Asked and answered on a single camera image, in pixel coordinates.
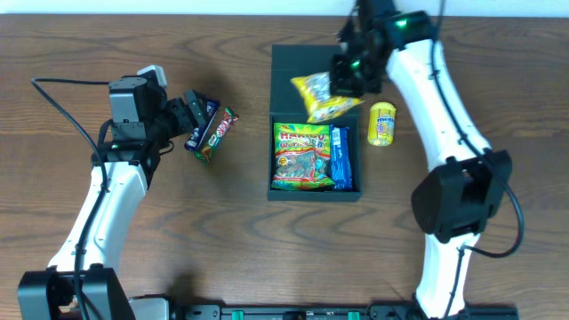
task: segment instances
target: yellow bag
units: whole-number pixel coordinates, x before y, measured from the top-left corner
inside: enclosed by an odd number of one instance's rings
[[[309,113],[309,124],[317,124],[341,116],[363,101],[358,98],[331,96],[330,76],[327,72],[291,79],[304,99]]]

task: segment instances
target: open box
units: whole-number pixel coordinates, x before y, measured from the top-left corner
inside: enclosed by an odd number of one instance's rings
[[[268,200],[354,202],[362,195],[358,107],[352,108],[340,117],[320,123],[349,127],[349,161],[352,170],[352,191],[322,191],[318,189],[288,191],[270,186],[276,170],[274,124],[305,124],[309,118],[304,107],[304,101],[291,83],[291,79],[296,76],[308,76],[317,72],[328,71],[331,66],[332,56],[336,53],[340,53],[338,45],[273,45],[269,111]]]

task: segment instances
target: dark blue candy bar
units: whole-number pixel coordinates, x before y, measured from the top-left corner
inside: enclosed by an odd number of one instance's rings
[[[348,128],[336,128],[330,124],[330,150],[332,156],[332,180],[334,190],[350,191],[352,189],[352,169],[349,165]]]
[[[197,152],[200,149],[202,143],[204,142],[204,137],[207,135],[207,131],[210,129],[213,119],[217,114],[217,110],[219,109],[220,109],[220,103],[218,101],[215,100],[207,101],[207,115],[210,118],[210,122],[208,124],[202,125],[194,129],[188,141],[184,143],[184,148],[186,150]]]

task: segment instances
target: yellow can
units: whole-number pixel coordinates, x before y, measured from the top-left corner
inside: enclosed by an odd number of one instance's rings
[[[395,107],[388,102],[378,102],[370,110],[370,126],[367,141],[374,146],[388,146],[393,141]]]

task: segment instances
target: black box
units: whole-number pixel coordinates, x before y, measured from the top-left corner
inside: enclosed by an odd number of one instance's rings
[[[353,191],[303,190],[288,191],[270,186],[276,170],[274,123],[305,124],[308,114],[304,101],[291,79],[309,76],[330,69],[332,56],[340,53],[338,45],[273,45],[270,86],[270,155],[268,172],[268,200],[354,202],[362,195],[358,122],[359,108],[352,108],[343,116],[320,124],[349,127],[349,161],[352,169]]]

